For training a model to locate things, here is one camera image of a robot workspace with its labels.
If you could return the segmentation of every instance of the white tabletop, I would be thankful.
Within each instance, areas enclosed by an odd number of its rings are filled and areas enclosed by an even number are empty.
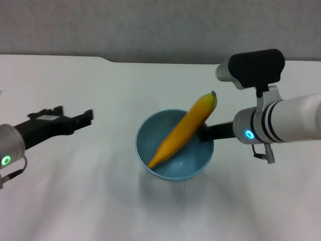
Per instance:
[[[141,165],[135,135],[154,112],[187,110],[211,90],[209,125],[256,105],[254,89],[218,81],[216,67],[0,55],[0,124],[59,105],[66,116],[94,110],[91,126],[26,151],[26,171],[0,190],[0,240],[321,240],[320,141],[274,144],[268,165],[250,146],[218,140],[204,173],[182,183]],[[282,98],[321,92],[320,69],[287,61]]]

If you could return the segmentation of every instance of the blue bowl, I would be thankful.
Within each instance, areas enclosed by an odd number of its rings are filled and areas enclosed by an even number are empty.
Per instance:
[[[136,152],[144,167],[166,181],[184,181],[200,173],[212,158],[214,142],[200,143],[195,135],[167,161],[152,170],[147,167],[166,136],[186,114],[185,110],[167,109],[148,117],[136,135]]]

